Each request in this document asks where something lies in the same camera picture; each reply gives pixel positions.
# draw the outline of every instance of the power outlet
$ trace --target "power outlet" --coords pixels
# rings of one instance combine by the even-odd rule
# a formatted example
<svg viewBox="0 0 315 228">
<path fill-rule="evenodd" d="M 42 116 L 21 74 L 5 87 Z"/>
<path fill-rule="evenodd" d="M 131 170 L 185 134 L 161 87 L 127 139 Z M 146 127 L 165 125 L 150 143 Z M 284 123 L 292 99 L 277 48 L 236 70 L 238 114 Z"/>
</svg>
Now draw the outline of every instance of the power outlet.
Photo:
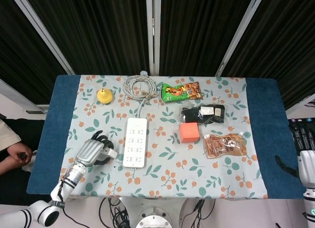
<svg viewBox="0 0 315 228">
<path fill-rule="evenodd" d="M 124 167 L 144 167 L 147 123 L 147 119 L 144 118 L 128 119 L 123 161 Z"/>
</svg>

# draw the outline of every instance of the floral tablecloth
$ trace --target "floral tablecloth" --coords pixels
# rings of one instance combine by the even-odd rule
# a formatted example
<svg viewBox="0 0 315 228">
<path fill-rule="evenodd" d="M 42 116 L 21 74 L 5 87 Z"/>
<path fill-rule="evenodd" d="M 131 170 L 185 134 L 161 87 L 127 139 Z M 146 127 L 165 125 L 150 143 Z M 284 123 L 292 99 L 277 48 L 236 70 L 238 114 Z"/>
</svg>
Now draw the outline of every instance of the floral tablecloth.
<svg viewBox="0 0 315 228">
<path fill-rule="evenodd" d="M 149 121 L 148 146 L 145 167 L 136 170 L 123 167 L 126 122 L 136 115 L 139 106 L 123 91 L 126 78 L 81 76 L 60 177 L 85 140 L 97 130 L 103 130 L 109 137 L 118 156 L 106 165 L 89 167 L 73 196 L 267 198 L 252 139 L 245 78 L 152 77 L 159 96 L 141 111 L 141 117 Z M 203 100 L 189 100 L 192 104 L 215 103 L 226 107 L 227 126 L 199 125 L 200 134 L 243 132 L 246 156 L 208 159 L 202 137 L 196 143 L 180 143 L 178 114 L 183 102 L 164 103 L 160 88 L 163 82 L 176 86 L 194 81 L 200 84 Z M 109 105 L 97 101 L 96 92 L 102 87 L 113 92 L 114 99 Z M 145 88 L 145 83 L 138 83 L 134 91 L 138 94 Z"/>
</svg>

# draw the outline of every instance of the coiled cable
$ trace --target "coiled cable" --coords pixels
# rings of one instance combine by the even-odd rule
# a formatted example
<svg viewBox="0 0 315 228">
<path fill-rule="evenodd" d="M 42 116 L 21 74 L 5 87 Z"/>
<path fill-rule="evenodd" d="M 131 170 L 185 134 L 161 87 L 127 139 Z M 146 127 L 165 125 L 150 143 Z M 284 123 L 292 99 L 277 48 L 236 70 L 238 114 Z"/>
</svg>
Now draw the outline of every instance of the coiled cable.
<svg viewBox="0 0 315 228">
<path fill-rule="evenodd" d="M 141 91 L 140 95 L 136 95 L 133 91 L 133 86 L 136 82 L 146 82 L 149 86 L 149 90 Z M 124 91 L 131 99 L 141 101 L 137 110 L 138 118 L 140 118 L 140 111 L 144 104 L 146 104 L 150 99 L 157 96 L 157 86 L 155 82 L 150 77 L 143 75 L 133 75 L 128 77 L 124 83 Z"/>
</svg>

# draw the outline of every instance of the person's hand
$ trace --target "person's hand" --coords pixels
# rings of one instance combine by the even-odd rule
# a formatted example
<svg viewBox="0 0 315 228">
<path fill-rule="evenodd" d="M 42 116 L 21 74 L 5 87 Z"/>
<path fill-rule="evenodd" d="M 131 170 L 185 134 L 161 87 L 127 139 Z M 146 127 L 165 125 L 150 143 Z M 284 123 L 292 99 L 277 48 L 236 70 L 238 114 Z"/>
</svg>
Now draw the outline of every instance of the person's hand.
<svg viewBox="0 0 315 228">
<path fill-rule="evenodd" d="M 26 162 L 18 162 L 17 160 L 15 160 L 12 156 L 7 156 L 2 162 L 0 162 L 0 175 L 16 169 L 16 168 L 20 168 L 27 165 Z"/>
<path fill-rule="evenodd" d="M 32 150 L 26 146 L 25 144 L 18 142 L 15 144 L 12 144 L 10 147 L 8 147 L 7 152 L 10 154 L 10 156 L 16 160 L 18 163 L 29 163 L 32 159 L 32 155 L 33 152 Z M 26 158 L 25 159 L 21 159 L 18 157 L 19 153 L 25 153 L 26 154 Z"/>
</svg>

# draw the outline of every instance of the orange block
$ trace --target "orange block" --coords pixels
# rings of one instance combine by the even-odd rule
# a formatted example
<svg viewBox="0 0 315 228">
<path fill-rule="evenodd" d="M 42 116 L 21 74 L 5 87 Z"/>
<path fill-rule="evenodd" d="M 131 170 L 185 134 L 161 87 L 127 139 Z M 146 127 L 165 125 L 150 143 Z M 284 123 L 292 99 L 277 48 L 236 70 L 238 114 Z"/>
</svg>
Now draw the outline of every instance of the orange block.
<svg viewBox="0 0 315 228">
<path fill-rule="evenodd" d="M 199 139 L 197 123 L 183 123 L 179 126 L 179 133 L 182 143 L 192 143 Z"/>
</svg>

